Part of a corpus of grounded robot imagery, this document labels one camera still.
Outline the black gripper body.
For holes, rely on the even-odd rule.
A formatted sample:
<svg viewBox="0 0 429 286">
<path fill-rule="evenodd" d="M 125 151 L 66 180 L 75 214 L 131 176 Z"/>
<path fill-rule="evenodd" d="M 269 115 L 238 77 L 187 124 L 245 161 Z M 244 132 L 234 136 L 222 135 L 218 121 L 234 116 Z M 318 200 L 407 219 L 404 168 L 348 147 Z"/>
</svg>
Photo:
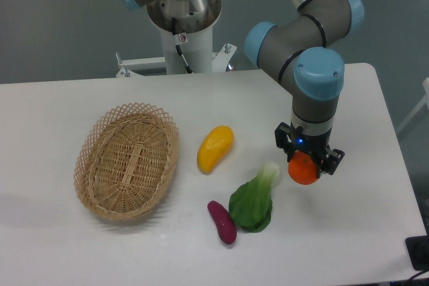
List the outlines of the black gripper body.
<svg viewBox="0 0 429 286">
<path fill-rule="evenodd" d="M 298 151 L 310 156 L 312 160 L 327 160 L 331 154 L 331 131 L 330 123 L 291 123 L 288 129 L 288 160 Z"/>
</svg>

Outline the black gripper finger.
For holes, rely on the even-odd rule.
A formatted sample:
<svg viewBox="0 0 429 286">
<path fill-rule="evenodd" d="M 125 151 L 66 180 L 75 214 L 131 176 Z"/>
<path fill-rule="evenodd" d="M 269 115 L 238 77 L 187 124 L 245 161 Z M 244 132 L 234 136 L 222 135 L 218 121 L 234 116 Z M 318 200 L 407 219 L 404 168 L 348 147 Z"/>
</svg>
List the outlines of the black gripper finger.
<svg viewBox="0 0 429 286">
<path fill-rule="evenodd" d="M 320 153 L 318 152 L 315 159 L 317 178 L 320 179 L 321 175 L 324 173 L 333 175 L 344 156 L 344 151 L 340 149 L 331 149 L 330 147 L 327 147 Z"/>
<path fill-rule="evenodd" d="M 287 155 L 287 162 L 290 162 L 295 154 L 294 142 L 290 139 L 290 126 L 280 123 L 274 131 L 275 144 Z"/>
</svg>

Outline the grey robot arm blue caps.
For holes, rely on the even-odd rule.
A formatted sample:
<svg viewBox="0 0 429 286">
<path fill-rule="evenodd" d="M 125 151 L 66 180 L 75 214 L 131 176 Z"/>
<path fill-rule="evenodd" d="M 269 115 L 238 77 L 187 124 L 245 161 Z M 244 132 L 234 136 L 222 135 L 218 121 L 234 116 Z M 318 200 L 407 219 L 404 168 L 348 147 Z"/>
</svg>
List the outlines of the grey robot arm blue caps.
<svg viewBox="0 0 429 286">
<path fill-rule="evenodd" d="M 160 31 L 168 74 L 212 72 L 212 29 L 221 0 L 122 0 L 130 9 L 145 7 Z M 299 16 L 278 26 L 255 25 L 244 44 L 246 56 L 292 95 L 292 117 L 275 130 L 276 145 L 289 160 L 304 153 L 316 174 L 333 174 L 344 157 L 331 149 L 330 134 L 345 63 L 330 45 L 359 29 L 361 0 L 292 0 Z"/>
</svg>

